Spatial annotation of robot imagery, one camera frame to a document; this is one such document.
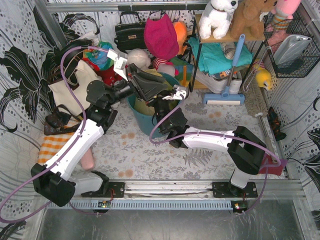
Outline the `yellow-green trash bag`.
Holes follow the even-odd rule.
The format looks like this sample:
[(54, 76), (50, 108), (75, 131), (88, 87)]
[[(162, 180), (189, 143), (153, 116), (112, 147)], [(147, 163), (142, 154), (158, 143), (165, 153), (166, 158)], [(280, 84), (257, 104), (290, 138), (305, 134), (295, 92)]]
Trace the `yellow-green trash bag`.
[[(152, 69), (146, 69), (146, 73), (149, 73), (154, 76), (162, 77), (163, 75), (159, 73), (155, 68)], [(135, 99), (134, 102), (134, 110), (136, 110), (138, 113), (150, 116), (152, 117), (153, 114), (155, 113), (155, 109), (153, 106), (148, 106), (149, 100), (144, 100), (144, 99)]]

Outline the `teal plastic trash bin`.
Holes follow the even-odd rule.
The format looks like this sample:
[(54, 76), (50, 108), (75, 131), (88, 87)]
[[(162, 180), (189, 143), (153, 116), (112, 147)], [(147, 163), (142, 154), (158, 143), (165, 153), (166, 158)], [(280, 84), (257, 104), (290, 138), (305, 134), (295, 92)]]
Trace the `teal plastic trash bin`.
[[(171, 87), (173, 87), (174, 85), (180, 84), (176, 78), (174, 78), (169, 74), (161, 73), (161, 75), (165, 78), (168, 84), (171, 85)], [(131, 95), (126, 99), (126, 101), (129, 105), (129, 108), (133, 111), (133, 115), (137, 121), (137, 125), (139, 129), (141, 130), (142, 133), (149, 136), (154, 126), (157, 124), (157, 120), (156, 118), (153, 118), (153, 115), (145, 115), (136, 111), (134, 108), (136, 99), (137, 98), (135, 95)]]

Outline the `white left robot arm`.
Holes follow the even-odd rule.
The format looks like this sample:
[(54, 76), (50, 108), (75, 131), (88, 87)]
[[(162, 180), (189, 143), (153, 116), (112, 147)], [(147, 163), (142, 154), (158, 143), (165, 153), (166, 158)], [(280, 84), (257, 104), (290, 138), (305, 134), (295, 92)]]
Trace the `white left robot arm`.
[(145, 102), (166, 90), (165, 78), (147, 73), (135, 64), (124, 70), (124, 78), (114, 86), (100, 80), (91, 81), (86, 88), (89, 108), (74, 135), (45, 164), (31, 168), (34, 190), (47, 200), (63, 207), (77, 195), (105, 197), (111, 194), (109, 178), (98, 171), (72, 176), (78, 162), (92, 144), (113, 124), (117, 111), (112, 105), (131, 95)]

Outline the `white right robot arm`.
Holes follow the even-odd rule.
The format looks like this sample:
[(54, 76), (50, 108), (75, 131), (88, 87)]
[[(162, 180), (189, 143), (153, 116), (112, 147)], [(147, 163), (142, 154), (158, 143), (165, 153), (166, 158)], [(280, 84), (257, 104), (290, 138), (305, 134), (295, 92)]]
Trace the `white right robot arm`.
[(214, 197), (257, 197), (256, 184), (250, 178), (260, 171), (265, 157), (265, 143), (244, 126), (225, 132), (189, 126), (180, 107), (170, 108), (172, 97), (168, 93), (164, 90), (147, 103), (154, 107), (157, 121), (150, 135), (155, 131), (167, 135), (166, 142), (177, 149), (202, 148), (228, 153), (236, 168), (229, 182), (213, 183)]

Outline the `red fabric bag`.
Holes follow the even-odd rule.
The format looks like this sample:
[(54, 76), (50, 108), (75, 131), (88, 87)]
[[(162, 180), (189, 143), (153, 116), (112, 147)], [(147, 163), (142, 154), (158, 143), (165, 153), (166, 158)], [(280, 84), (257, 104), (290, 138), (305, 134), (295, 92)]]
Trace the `red fabric bag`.
[(91, 68), (93, 69), (93, 71), (99, 77), (101, 77), (103, 82), (105, 84), (107, 84), (108, 86), (113, 86), (117, 81), (120, 81), (123, 79), (119, 74), (117, 74), (114, 71), (114, 61), (113, 60), (111, 60), (111, 63), (110, 63), (111, 65), (105, 70), (98, 68), (98, 65), (96, 65), (90, 61), (88, 63), (91, 66)]

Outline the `colourful striped bag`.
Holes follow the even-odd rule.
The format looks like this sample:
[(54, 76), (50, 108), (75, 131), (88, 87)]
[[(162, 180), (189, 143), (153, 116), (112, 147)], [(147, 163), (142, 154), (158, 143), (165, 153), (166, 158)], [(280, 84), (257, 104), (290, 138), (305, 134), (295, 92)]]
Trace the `colourful striped bag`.
[(82, 60), (96, 72), (105, 71), (114, 65), (114, 61), (107, 57), (107, 54), (107, 52), (96, 49), (85, 49)]

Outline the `magenta fabric bag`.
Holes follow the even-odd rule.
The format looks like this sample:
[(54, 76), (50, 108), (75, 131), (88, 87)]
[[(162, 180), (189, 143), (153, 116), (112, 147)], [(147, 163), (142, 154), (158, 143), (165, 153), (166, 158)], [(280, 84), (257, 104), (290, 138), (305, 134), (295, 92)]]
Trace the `magenta fabric bag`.
[(147, 19), (144, 42), (149, 52), (162, 60), (168, 61), (179, 52), (177, 34), (167, 14), (164, 14), (159, 20)]

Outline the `cream canvas tote bag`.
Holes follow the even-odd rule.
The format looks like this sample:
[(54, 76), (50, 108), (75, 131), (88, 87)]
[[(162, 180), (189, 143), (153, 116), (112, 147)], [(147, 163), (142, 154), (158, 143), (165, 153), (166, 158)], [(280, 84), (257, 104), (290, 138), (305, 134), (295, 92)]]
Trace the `cream canvas tote bag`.
[[(74, 95), (86, 110), (90, 106), (90, 103), (86, 101), (87, 86), (94, 80), (99, 80), (102, 82), (102, 78), (98, 76), (94, 70), (83, 60), (78, 62), (77, 67), (75, 68), (74, 76), (76, 79), (76, 84), (75, 86), (70, 84), (70, 87), (74, 88), (72, 89)], [(53, 98), (56, 106), (65, 105), (75, 116), (82, 113), (82, 109), (70, 94), (64, 80), (49, 85), (49, 88), (53, 92)]]

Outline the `dark brown leather bag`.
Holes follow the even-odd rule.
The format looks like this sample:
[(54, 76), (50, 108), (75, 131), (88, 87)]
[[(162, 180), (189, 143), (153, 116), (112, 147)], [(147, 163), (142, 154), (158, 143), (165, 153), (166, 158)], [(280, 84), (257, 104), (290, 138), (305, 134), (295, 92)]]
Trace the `dark brown leather bag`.
[[(76, 124), (68, 127), (67, 124), (71, 118), (75, 119)], [(65, 105), (60, 104), (52, 110), (50, 115), (45, 117), (44, 135), (51, 136), (74, 133), (81, 122), (82, 120), (79, 117), (72, 114)]]

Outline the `pink striped plush doll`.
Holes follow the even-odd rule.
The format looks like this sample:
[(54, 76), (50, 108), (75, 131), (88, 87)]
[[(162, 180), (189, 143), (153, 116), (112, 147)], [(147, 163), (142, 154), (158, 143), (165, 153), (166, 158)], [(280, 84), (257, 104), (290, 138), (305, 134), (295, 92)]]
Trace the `pink striped plush doll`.
[(153, 67), (158, 73), (165, 73), (172, 77), (175, 77), (179, 74), (179, 71), (175, 68), (174, 64), (165, 59), (156, 57), (153, 61)]

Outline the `white plush lamb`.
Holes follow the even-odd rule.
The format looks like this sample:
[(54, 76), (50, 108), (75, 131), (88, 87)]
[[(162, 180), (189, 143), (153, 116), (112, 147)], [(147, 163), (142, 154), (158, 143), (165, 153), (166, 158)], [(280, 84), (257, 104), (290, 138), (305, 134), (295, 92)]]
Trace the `white plush lamb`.
[(151, 59), (144, 50), (136, 48), (128, 53), (126, 64), (128, 66), (130, 64), (135, 64), (139, 69), (147, 70), (151, 65)]

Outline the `rainbow striped box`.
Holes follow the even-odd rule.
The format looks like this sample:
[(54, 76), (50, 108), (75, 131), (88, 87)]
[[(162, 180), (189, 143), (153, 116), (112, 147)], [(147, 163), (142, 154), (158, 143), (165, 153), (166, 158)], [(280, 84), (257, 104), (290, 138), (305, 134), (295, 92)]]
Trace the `rainbow striped box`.
[(184, 60), (174, 57), (170, 60), (175, 68), (175, 79), (184, 87), (187, 87), (194, 70), (194, 66)]

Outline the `black leather handbag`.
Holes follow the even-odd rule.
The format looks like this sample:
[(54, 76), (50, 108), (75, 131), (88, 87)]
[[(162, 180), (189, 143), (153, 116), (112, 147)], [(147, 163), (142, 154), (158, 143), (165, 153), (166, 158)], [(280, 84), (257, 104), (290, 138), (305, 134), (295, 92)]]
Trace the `black leather handbag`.
[[(122, 16), (136, 15), (138, 21), (135, 23), (123, 24)], [(147, 49), (144, 39), (146, 23), (143, 22), (136, 11), (123, 11), (120, 14), (120, 21), (114, 27), (115, 38), (114, 43), (118, 50), (125, 53), (134, 49)]]

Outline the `orange plush toy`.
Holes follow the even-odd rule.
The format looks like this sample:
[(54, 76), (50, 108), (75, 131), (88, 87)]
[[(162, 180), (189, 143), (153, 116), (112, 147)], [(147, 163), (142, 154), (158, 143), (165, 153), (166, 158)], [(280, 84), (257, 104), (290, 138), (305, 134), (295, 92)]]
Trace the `orange plush toy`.
[(187, 46), (184, 45), (186, 39), (187, 39), (187, 27), (186, 24), (183, 21), (176, 21), (173, 23), (174, 30), (176, 32), (177, 36), (177, 43), (178, 43), (178, 55), (182, 55)]

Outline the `black metal shelf rack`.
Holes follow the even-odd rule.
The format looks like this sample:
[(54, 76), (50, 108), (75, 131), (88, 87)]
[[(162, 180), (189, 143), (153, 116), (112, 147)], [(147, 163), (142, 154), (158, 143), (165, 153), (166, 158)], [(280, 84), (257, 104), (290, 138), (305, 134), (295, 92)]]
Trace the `black metal shelf rack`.
[[(200, 56), (201, 56), (201, 51), (203, 48), (203, 45), (205, 44), (211, 44), (211, 43), (224, 43), (224, 42), (240, 42), (240, 40), (238, 38), (235, 38), (232, 33), (231, 33), (231, 29), (229, 28), (226, 35), (221, 38), (221, 39), (215, 39), (212, 34), (210, 35), (210, 37), (208, 39), (202, 39), (200, 37), (200, 19), (201, 19), (201, 14), (195, 14), (194, 15), (194, 21), (193, 21), (193, 29), (192, 29), (192, 37), (195, 37), (198, 42), (199, 42), (199, 46), (196, 48), (197, 51), (193, 51), (192, 48), (190, 47), (190, 51), (189, 51), (189, 61), (191, 60), (191, 57), (193, 57), (193, 64), (194, 64), (194, 74), (192, 75), (190, 81), (189, 81), (189, 90), (192, 93), (194, 88), (195, 88), (195, 82), (196, 82), (196, 73), (198, 70), (198, 66), (199, 66), (199, 60), (200, 60)], [(264, 44), (265, 41), (265, 36), (264, 33), (261, 32), (259, 36), (254, 36), (251, 33), (251, 29), (249, 27), (244, 27), (242, 29), (242, 34), (245, 35), (245, 41), (261, 41), (261, 45), (259, 47), (258, 50), (260, 50)]]

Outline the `teal folded cloth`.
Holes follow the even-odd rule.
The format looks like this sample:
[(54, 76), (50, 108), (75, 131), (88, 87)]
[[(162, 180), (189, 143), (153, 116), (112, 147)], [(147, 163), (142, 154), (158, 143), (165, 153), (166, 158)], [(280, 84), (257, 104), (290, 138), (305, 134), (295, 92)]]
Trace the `teal folded cloth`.
[[(247, 47), (242, 47), (237, 67), (249, 65), (252, 62), (253, 54)], [(203, 43), (198, 61), (198, 68), (201, 72), (211, 75), (217, 74), (232, 67), (232, 60), (227, 59), (219, 43)]]

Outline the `pink rolled towel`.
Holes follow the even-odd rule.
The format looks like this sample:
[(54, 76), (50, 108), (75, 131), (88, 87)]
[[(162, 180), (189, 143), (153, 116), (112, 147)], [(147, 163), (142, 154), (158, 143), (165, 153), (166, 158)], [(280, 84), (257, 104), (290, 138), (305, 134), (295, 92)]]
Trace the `pink rolled towel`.
[(92, 170), (95, 167), (95, 160), (91, 148), (89, 148), (80, 159), (80, 165), (85, 171)]

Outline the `grey patterned pouch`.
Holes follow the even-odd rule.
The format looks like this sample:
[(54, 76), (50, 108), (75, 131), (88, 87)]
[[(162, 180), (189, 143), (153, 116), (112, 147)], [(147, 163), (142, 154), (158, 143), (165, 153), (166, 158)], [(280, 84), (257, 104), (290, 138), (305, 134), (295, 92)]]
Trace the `grey patterned pouch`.
[(234, 58), (236, 52), (236, 45), (234, 42), (222, 42), (220, 47), (226, 59), (232, 60)]

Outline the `white plush dog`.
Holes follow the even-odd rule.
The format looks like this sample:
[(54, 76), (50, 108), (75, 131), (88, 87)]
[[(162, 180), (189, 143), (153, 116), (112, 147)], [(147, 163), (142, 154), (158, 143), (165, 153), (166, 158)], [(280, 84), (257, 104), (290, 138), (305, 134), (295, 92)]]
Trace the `white plush dog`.
[(213, 36), (216, 40), (220, 40), (225, 37), (238, 2), (238, 0), (210, 0), (199, 21), (200, 38), (206, 40)]

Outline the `orange white checked cloth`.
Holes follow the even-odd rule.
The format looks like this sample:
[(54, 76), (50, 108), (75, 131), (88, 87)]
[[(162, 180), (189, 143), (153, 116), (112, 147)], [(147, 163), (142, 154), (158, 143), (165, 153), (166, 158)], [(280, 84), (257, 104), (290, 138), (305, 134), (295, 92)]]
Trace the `orange white checked cloth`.
[(50, 160), (73, 136), (73, 133), (46, 135), (41, 145), (37, 163), (43, 165)]

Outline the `yellow plush duck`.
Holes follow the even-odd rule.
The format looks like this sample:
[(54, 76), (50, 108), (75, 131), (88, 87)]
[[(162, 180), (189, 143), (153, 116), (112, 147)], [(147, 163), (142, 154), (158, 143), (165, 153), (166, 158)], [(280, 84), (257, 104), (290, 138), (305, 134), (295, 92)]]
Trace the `yellow plush duck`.
[(255, 73), (255, 80), (260, 88), (264, 88), (267, 91), (271, 90), (272, 87), (272, 76), (270, 72), (265, 68), (263, 62), (255, 62), (253, 64)]

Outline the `black orange toy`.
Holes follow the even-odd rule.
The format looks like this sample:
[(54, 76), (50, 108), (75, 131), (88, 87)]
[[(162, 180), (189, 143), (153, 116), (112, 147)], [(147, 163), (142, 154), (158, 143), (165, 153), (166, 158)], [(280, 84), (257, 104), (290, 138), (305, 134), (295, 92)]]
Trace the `black orange toy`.
[(273, 131), (275, 140), (281, 141), (285, 139), (287, 135), (284, 132), (281, 132), (281, 122), (279, 120), (279, 116), (272, 107), (268, 109), (267, 119)]

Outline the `brown teddy bear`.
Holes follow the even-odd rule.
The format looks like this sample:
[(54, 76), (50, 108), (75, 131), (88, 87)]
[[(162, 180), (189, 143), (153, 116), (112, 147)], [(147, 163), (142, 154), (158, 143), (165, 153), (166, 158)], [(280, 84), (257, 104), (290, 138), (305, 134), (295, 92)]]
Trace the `brown teddy bear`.
[(234, 12), (230, 35), (237, 39), (248, 28), (253, 38), (264, 34), (263, 18), (275, 9), (277, 0), (243, 0)]

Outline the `silver foil pouch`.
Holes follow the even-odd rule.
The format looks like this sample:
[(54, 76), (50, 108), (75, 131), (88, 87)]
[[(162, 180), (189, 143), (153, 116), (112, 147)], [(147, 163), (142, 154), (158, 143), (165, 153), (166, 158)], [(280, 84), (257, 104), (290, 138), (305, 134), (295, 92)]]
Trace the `silver foil pouch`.
[(281, 65), (297, 59), (307, 46), (311, 43), (312, 38), (300, 34), (291, 34), (286, 37), (273, 55), (276, 65)]

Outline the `pink plush toy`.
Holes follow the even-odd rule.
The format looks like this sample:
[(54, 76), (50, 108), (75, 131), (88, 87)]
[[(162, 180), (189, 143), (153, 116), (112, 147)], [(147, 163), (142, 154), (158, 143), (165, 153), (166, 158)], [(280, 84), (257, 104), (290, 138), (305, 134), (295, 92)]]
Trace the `pink plush toy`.
[(278, 0), (271, 11), (273, 14), (271, 26), (276, 30), (287, 29), (300, 3), (301, 0)]

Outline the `blue handled mop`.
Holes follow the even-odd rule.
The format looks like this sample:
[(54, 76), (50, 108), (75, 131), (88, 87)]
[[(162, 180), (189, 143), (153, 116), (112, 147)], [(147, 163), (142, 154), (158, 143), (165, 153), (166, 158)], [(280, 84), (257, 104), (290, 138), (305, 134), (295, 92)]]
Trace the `blue handled mop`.
[(221, 94), (217, 93), (205, 93), (203, 97), (203, 103), (208, 105), (229, 105), (229, 106), (241, 106), (244, 104), (245, 96), (242, 93), (231, 94), (230, 85), (234, 74), (235, 67), (239, 61), (241, 51), (245, 42), (245, 34), (241, 34), (235, 49), (235, 54), (232, 60), (232, 68), (230, 69), (230, 75), (228, 76), (226, 86)]

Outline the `aluminium mounting rail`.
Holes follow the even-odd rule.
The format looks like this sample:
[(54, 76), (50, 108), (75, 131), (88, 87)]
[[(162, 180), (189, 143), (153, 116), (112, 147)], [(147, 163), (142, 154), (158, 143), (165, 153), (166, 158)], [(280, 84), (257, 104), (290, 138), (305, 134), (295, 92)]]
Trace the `aluminium mounting rail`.
[[(102, 180), (98, 176), (84, 182), (53, 183), (48, 190), (37, 189), (49, 201), (62, 207), (72, 198), (81, 197), (81, 194), (95, 192), (103, 183), (124, 182), (124, 196), (115, 199), (214, 199), (214, 200), (255, 200), (256, 198), (217, 198), (213, 195), (212, 182), (226, 182), (224, 180)], [(254, 179), (258, 196), (262, 199), (291, 199), (305, 198), (306, 194), (299, 180), (286, 179)]]

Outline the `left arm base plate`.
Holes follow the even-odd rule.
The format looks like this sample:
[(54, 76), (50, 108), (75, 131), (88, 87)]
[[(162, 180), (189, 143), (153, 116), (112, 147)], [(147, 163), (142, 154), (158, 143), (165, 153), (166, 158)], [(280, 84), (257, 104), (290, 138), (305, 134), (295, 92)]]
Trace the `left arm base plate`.
[(125, 193), (124, 182), (103, 183), (97, 191), (82, 193), (83, 198), (123, 198)]

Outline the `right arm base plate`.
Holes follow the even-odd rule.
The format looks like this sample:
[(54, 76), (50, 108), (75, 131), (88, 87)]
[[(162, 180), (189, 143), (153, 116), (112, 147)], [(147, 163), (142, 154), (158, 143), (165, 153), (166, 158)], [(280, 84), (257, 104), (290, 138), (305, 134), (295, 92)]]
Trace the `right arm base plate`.
[(212, 182), (212, 192), (215, 198), (257, 198), (256, 184), (249, 181), (245, 188), (232, 185), (227, 181)]

